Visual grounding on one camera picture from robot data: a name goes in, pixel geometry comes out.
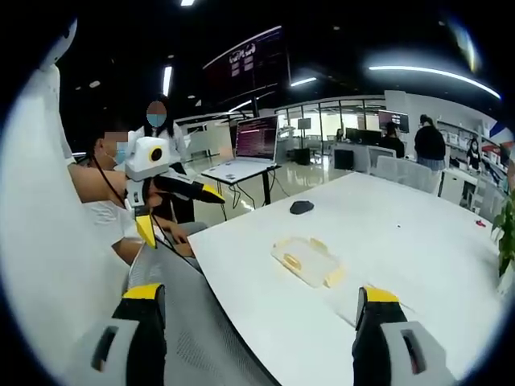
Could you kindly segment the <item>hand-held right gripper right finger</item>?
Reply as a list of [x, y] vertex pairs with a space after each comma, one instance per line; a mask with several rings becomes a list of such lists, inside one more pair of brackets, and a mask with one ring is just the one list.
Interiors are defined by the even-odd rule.
[[453, 385], [446, 352], [417, 321], [409, 321], [394, 294], [359, 288], [352, 345], [355, 385]]

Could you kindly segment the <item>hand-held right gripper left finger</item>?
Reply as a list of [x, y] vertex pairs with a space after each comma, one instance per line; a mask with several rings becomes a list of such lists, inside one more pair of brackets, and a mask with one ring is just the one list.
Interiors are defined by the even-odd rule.
[[163, 385], [165, 286], [128, 289], [113, 315], [78, 342], [79, 385]]

